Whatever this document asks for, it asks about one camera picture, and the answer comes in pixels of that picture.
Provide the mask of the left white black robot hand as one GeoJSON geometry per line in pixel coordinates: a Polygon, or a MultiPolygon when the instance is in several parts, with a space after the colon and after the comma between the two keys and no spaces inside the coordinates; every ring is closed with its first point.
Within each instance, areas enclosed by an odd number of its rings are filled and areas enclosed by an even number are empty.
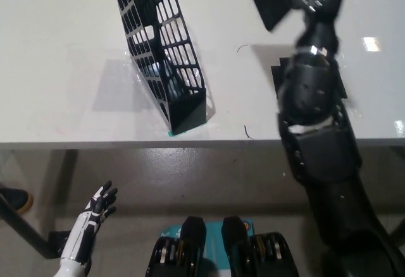
{"type": "Polygon", "coordinates": [[[61,254],[62,259],[70,259],[82,265],[88,263],[101,225],[116,211],[113,204],[118,189],[111,186],[111,181],[102,185],[78,215],[61,254]]]}

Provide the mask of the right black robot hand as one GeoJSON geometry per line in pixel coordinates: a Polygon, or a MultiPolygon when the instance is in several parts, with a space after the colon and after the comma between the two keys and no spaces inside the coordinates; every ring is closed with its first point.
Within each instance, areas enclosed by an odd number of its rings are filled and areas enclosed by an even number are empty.
{"type": "Polygon", "coordinates": [[[335,20],[341,3],[342,0],[290,0],[292,9],[304,11],[305,29],[296,42],[296,49],[314,46],[325,49],[328,55],[337,53],[335,20]]]}

